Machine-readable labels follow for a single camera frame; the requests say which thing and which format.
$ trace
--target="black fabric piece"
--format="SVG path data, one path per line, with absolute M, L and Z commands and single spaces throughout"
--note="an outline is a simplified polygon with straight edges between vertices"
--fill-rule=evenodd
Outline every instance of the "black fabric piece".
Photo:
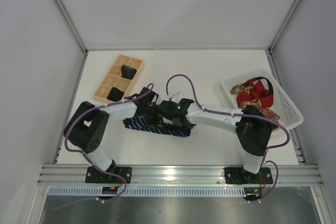
M 124 96 L 125 92 L 117 89 L 116 87 L 113 87 L 107 96 L 107 99 L 113 102 L 118 102 L 122 99 Z
M 137 70 L 135 68 L 131 68 L 126 65 L 121 66 L 121 77 L 122 78 L 132 80 L 136 73 L 137 73 Z

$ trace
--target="wooden tray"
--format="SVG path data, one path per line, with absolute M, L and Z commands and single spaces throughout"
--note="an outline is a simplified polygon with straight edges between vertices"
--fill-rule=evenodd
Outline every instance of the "wooden tray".
M 127 65 L 136 69 L 136 74 L 132 80 L 121 77 L 122 65 Z M 141 59 L 132 58 L 126 55 L 118 55 L 109 72 L 106 74 L 105 78 L 98 86 L 98 89 L 95 91 L 93 98 L 97 102 L 104 104 L 113 102 L 107 99 L 107 96 L 113 87 L 116 87 L 117 89 L 125 92 L 122 98 L 132 95 L 133 88 L 140 78 L 144 67 L 145 62 Z

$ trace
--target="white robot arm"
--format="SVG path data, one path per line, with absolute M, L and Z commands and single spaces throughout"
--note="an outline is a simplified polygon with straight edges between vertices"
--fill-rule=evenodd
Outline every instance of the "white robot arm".
M 148 91 L 148 89 L 144 88 L 141 93 L 146 91 Z M 113 168 L 116 164 L 111 157 L 106 154 L 101 145 L 106 125 L 108 123 L 123 121 L 146 114 L 146 106 L 152 104 L 153 97 L 156 95 L 153 91 L 151 91 L 151 94 L 152 95 L 147 95 L 145 98 L 139 99 L 137 102 L 123 102 L 88 113 L 72 129 L 69 135 L 70 142 L 82 150 L 97 167 L 113 172 Z M 93 107 L 93 104 L 83 102 L 65 128 L 64 135 L 67 133 L 73 121 L 81 113 Z M 199 108 L 193 100 L 184 98 L 177 102 L 171 100 L 162 101 L 155 107 L 154 112 L 151 111 L 151 113 L 155 114 L 155 119 L 160 123 L 162 123 L 160 120 L 165 118 L 170 120 L 181 130 L 191 130 L 197 124 L 205 124 L 236 133 L 243 149 L 246 151 L 243 170 L 252 175 L 257 174 L 260 170 L 262 158 L 272 132 L 272 126 L 261 120 L 231 116 L 233 114 L 243 113 L 261 115 L 253 106 L 248 106 L 244 111 L 241 109 L 229 110 L 221 108 L 213 108 L 213 110 L 226 112 L 228 115 L 206 112 Z M 156 130 L 159 128 L 156 123 L 152 123 L 150 129 Z

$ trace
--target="red ribbon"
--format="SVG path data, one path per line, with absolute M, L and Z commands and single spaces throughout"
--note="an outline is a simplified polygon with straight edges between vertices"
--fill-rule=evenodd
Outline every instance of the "red ribbon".
M 250 89 L 250 94 L 247 93 L 246 91 L 242 91 L 238 96 L 237 96 L 237 103 L 238 107 L 240 107 L 240 104 L 242 102 L 249 102 L 252 101 L 253 99 L 259 98 L 261 101 L 261 106 L 263 108 L 269 108 L 273 105 L 273 99 L 274 99 L 274 94 L 273 94 L 273 87 L 268 79 L 268 89 L 266 90 L 264 85 L 261 82 L 261 79 L 266 79 L 264 77 L 256 77 L 252 78 L 244 83 L 244 86 L 247 86 L 251 82 L 255 82 L 258 80 L 258 82 L 254 85 L 253 88 Z

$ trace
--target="wire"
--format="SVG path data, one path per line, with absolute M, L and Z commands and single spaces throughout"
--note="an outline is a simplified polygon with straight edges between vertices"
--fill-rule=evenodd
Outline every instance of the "wire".
M 110 201 L 113 201 L 113 200 L 117 199 L 120 195 L 122 195 L 126 191 L 127 181 L 123 177 L 121 177 L 120 175 L 117 175 L 117 174 L 114 174 L 114 173 L 109 173 L 109 172 L 106 172 L 105 170 L 100 169 L 98 166 L 96 166 L 95 164 L 93 164 L 93 162 L 90 160 L 90 158 L 83 151 L 70 149 L 69 146 L 68 146 L 68 139 L 69 139 L 70 133 L 74 129 L 74 127 L 77 125 L 77 123 L 80 120 L 82 120 L 82 118 L 85 115 L 87 115 L 88 113 L 90 113 L 90 112 L 92 112 L 94 110 L 99 110 L 99 109 L 105 108 L 105 107 L 110 107 L 110 106 L 114 106 L 114 105 L 118 105 L 118 104 L 129 103 L 129 102 L 134 102 L 136 100 L 139 100 L 139 99 L 145 97 L 146 95 L 148 95 L 153 90 L 154 84 L 153 83 L 149 83 L 148 86 L 147 86 L 147 88 L 149 90 L 146 93 L 144 93 L 144 94 L 142 94 L 142 95 L 140 95 L 140 96 L 138 96 L 136 98 L 133 98 L 131 100 L 124 100 L 124 101 L 118 101 L 118 102 L 109 103 L 107 105 L 100 105 L 100 106 L 96 106 L 96 107 L 93 107 L 93 108 L 90 108 L 90 109 L 84 111 L 82 114 L 80 114 L 74 120 L 74 122 L 71 124 L 71 126 L 69 127 L 69 129 L 68 129 L 68 131 L 67 131 L 67 133 L 65 135 L 64 146 L 65 146 L 65 149 L 67 151 L 73 152 L 73 153 L 80 153 L 80 154 L 82 154 L 83 157 L 89 162 L 89 164 L 91 164 L 92 167 L 94 167 L 96 170 L 98 170 L 101 173 L 104 173 L 104 174 L 116 177 L 116 178 L 118 178 L 119 180 L 121 180 L 125 184 L 125 187 L 123 188 L 123 190 L 120 193 L 118 193 L 117 195 L 113 196 L 110 199 L 102 200 L 101 202 L 110 202 Z M 67 203 L 65 205 L 59 206 L 59 207 L 51 208 L 50 210 L 58 210 L 58 209 L 61 209 L 61 208 L 64 208 L 64 207 L 68 207 L 70 205 L 73 205 L 73 204 L 76 204 L 76 203 L 79 203 L 79 202 L 82 202 L 82 201 L 86 201 L 86 200 L 97 200 L 97 198 L 88 197 L 88 198 L 84 198 L 84 199 L 79 199 L 79 200 Z
M 278 122 L 274 122 L 271 119 L 268 119 L 268 118 L 265 118 L 265 117 L 259 116 L 259 115 L 236 114 L 236 113 L 234 113 L 233 115 L 231 115 L 231 113 L 229 113 L 229 112 L 221 112 L 221 111 L 209 110 L 209 109 L 205 108 L 203 105 L 200 104 L 200 102 L 197 99 L 197 95 L 196 95 L 195 86 L 194 86 L 193 81 L 188 76 L 186 76 L 185 74 L 181 74 L 181 73 L 175 74 L 175 75 L 171 76 L 168 79 L 168 81 L 166 83 L 166 93 L 167 93 L 168 96 L 169 96 L 169 91 L 168 91 L 169 82 L 172 79 L 174 79 L 175 77 L 184 77 L 185 79 L 187 79 L 189 81 L 189 83 L 191 85 L 191 88 L 192 88 L 192 91 L 193 91 L 195 103 L 203 111 L 206 111 L 206 112 L 209 112 L 209 113 L 212 113 L 212 114 L 219 114 L 219 115 L 241 116 L 241 117 L 244 117 L 244 118 L 255 118 L 255 119 L 263 120 L 263 121 L 266 121 L 268 123 L 274 124 L 274 125 L 278 126 L 279 128 L 281 128 L 285 132 L 285 134 L 287 136 L 286 141 L 284 141 L 282 144 L 277 144 L 277 145 L 272 145 L 270 147 L 267 147 L 266 148 L 266 152 L 264 154 L 264 157 L 263 157 L 262 161 L 264 161 L 265 158 L 266 158 L 267 150 L 273 149 L 273 148 L 283 147 L 283 146 L 285 146 L 285 145 L 287 145 L 289 143 L 289 141 L 290 141 L 290 135 L 289 135 L 288 130 L 285 127 L 283 127 L 281 124 L 279 124 Z
M 265 182 L 264 178 L 260 177 L 259 180 L 260 180 L 260 189 L 264 189 L 266 187 L 266 182 Z
M 274 180 L 274 182 L 273 182 L 273 186 L 272 186 L 272 188 L 270 189 L 270 191 L 268 191 L 268 193 L 266 193 L 266 194 L 265 194 L 264 196 L 262 196 L 260 199 L 264 199 L 266 196 L 268 196 L 268 195 L 271 194 L 271 192 L 272 192 L 272 191 L 274 190 L 274 188 L 276 187 L 276 185 L 277 185 L 277 183 L 278 183 L 278 179 L 279 179 L 279 168 L 278 168 L 277 164 L 276 164 L 275 162 L 271 161 L 271 160 L 268 160 L 268 161 L 265 162 L 265 164 L 267 164 L 267 163 L 272 163 L 272 164 L 275 166 L 275 170 L 277 171 L 277 174 L 276 174 L 276 176 L 275 176 L 275 180 Z

